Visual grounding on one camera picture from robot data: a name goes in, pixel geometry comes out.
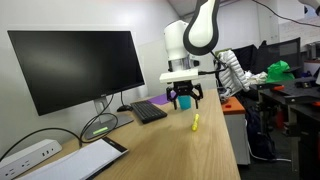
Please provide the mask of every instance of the black monitor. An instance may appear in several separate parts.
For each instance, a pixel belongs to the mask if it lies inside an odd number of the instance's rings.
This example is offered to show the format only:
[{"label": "black monitor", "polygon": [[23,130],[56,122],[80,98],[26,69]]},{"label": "black monitor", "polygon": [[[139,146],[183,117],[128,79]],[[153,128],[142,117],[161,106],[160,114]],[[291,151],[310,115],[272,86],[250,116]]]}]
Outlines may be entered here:
[{"label": "black monitor", "polygon": [[[100,113],[107,95],[144,85],[130,31],[8,34],[39,116],[91,100]],[[86,138],[110,129],[115,124],[110,117],[100,117],[104,120],[95,123]],[[118,118],[118,126],[130,121]]]}]

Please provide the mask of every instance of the green object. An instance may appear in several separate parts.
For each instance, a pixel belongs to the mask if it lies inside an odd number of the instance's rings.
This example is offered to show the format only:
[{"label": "green object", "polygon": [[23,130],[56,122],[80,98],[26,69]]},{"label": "green object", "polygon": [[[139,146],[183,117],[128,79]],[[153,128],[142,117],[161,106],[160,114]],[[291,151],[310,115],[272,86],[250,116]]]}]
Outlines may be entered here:
[{"label": "green object", "polygon": [[103,132],[105,130],[108,130],[108,127],[104,127],[104,128],[98,129],[98,130],[94,131],[93,134],[98,134],[98,133]]},{"label": "green object", "polygon": [[268,77],[266,82],[278,82],[278,81],[286,81],[294,79],[292,73],[284,73],[283,71],[290,69],[288,63],[284,61],[278,61],[276,63],[271,64],[268,67]]}]

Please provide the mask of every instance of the ceiling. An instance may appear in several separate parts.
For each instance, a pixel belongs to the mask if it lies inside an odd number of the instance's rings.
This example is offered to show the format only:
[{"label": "ceiling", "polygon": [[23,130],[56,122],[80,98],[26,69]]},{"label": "ceiling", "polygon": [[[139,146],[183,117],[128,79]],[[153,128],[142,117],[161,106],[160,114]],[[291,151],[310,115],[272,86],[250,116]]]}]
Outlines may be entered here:
[{"label": "ceiling", "polygon": [[[171,6],[175,9],[180,18],[185,18],[188,15],[192,15],[197,0],[167,0]],[[239,0],[220,0],[220,7],[226,6],[228,4],[234,3]]]}]

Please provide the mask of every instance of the white power strip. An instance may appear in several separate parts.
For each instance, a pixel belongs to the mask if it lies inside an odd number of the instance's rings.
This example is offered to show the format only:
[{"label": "white power strip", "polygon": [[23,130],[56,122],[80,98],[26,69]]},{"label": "white power strip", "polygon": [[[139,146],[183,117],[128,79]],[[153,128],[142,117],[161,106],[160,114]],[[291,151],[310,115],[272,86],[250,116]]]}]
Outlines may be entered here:
[{"label": "white power strip", "polygon": [[56,140],[45,139],[4,158],[0,162],[0,179],[13,179],[61,149],[61,145]]}]

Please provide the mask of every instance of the monitor stand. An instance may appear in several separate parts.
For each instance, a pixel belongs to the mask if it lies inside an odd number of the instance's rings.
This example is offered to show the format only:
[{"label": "monitor stand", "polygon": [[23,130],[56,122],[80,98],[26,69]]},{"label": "monitor stand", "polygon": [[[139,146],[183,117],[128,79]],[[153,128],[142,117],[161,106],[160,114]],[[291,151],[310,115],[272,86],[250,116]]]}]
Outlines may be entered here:
[{"label": "monitor stand", "polygon": [[[102,97],[94,100],[94,105],[96,107],[97,113],[100,114],[102,110],[107,106],[108,101],[106,97]],[[104,113],[110,113],[110,108],[108,107]],[[97,118],[84,134],[84,137],[89,140],[95,138],[101,134],[104,134],[114,128],[121,127],[133,121],[133,119],[126,114],[115,114],[118,118],[118,123],[116,125],[116,118],[110,114],[104,114]]]}]

